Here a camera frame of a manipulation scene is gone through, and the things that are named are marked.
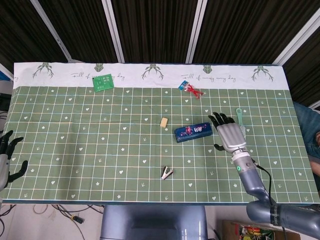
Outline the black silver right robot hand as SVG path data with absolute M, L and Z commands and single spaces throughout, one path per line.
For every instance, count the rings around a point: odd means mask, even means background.
M 213 123 L 221 139 L 222 145 L 214 144 L 216 150 L 226 151 L 230 154 L 239 150 L 246 150 L 246 140 L 240 126 L 235 123 L 232 117 L 228 117 L 224 113 L 213 112 L 212 115 L 208 115 L 208 118 Z

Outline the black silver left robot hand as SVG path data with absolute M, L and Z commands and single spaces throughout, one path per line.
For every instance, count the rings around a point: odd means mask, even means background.
M 22 162 L 21 168 L 18 172 L 10 174 L 10 161 L 14 153 L 16 145 L 24 138 L 18 137 L 9 142 L 13 131 L 10 130 L 0 137 L 0 192 L 3 191 L 9 183 L 21 178 L 28 169 L 28 161 Z

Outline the blue floral glasses case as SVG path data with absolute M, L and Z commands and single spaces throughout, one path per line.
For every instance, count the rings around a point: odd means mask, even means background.
M 182 143 L 194 139 L 211 136 L 213 130 L 209 122 L 188 125 L 174 130 L 174 136 L 177 143 Z

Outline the mint green brush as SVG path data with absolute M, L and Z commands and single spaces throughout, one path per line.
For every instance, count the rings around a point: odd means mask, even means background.
M 237 115 L 237 120 L 238 120 L 238 124 L 240 126 L 241 133 L 242 133 L 243 137 L 246 138 L 246 128 L 243 123 L 243 111 L 241 108 L 236 109 L 236 115 Z

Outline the small metal clip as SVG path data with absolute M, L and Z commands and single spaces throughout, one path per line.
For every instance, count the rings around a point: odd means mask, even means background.
M 161 174 L 161 179 L 165 180 L 167 179 L 172 173 L 173 173 L 173 169 L 168 167 L 168 166 L 164 166 L 163 170 L 162 170 L 162 174 Z

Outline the person in blue jeans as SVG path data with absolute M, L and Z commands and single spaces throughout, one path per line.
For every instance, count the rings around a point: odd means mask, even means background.
M 320 113 L 293 102 L 312 172 L 320 177 Z

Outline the cardboard box with clutter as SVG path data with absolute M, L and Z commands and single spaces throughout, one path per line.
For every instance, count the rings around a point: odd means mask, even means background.
M 222 221 L 222 240 L 301 240 L 298 233 L 267 225 Z

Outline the blue white panel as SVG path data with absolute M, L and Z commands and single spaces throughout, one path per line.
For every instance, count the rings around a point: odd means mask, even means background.
M 5 79 L 14 80 L 14 74 L 8 70 L 3 64 L 0 63 L 0 76 L 5 76 Z

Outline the green grid tablecloth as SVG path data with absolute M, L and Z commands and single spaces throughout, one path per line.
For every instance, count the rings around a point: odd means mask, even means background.
M 114 88 L 95 92 L 111 74 Z M 179 90 L 187 81 L 204 94 Z M 14 64 L 5 131 L 23 137 L 10 161 L 24 176 L 1 192 L 13 202 L 240 204 L 253 200 L 217 132 L 177 143 L 177 128 L 213 112 L 237 118 L 246 148 L 279 203 L 319 203 L 284 70 L 272 65 Z M 160 127 L 167 118 L 166 128 Z M 161 179 L 164 166 L 173 169 Z

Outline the blue-grey robot torso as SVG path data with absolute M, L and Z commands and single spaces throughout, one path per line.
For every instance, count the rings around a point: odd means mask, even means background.
M 99 240 L 208 240 L 201 205 L 106 205 Z

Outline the green card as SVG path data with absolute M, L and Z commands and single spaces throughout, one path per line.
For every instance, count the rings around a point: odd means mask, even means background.
M 114 82 L 111 74 L 93 77 L 92 83 L 95 92 L 100 92 L 114 88 Z

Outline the white partition post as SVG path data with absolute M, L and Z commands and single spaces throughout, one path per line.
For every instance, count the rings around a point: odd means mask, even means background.
M 272 64 L 283 66 L 318 28 L 320 28 L 320 7 L 292 38 Z
M 113 5 L 111 0 L 101 0 L 106 21 L 108 24 L 110 36 L 114 46 L 117 61 L 119 63 L 125 63 L 125 58 L 122 50 L 121 40 L 118 32 L 118 27 L 116 23 L 116 18 L 113 10 Z
M 29 0 L 33 7 L 35 8 L 36 12 L 48 28 L 49 32 L 53 36 L 54 40 L 56 41 L 57 45 L 61 49 L 63 55 L 65 56 L 68 63 L 73 63 L 74 60 L 71 57 L 68 49 L 66 48 L 65 44 L 63 43 L 62 39 L 60 38 L 59 34 L 57 33 L 55 27 L 53 26 L 52 22 L 50 21 L 49 17 L 47 16 L 46 12 L 44 11 L 43 7 L 41 6 L 39 0 Z
M 186 64 L 191 64 L 193 62 L 207 3 L 208 3 L 208 0 L 197 0 L 193 25 L 191 29 L 191 35 L 189 39 L 189 45 L 188 45 L 187 54 L 186 54 L 186 60 L 185 60 Z

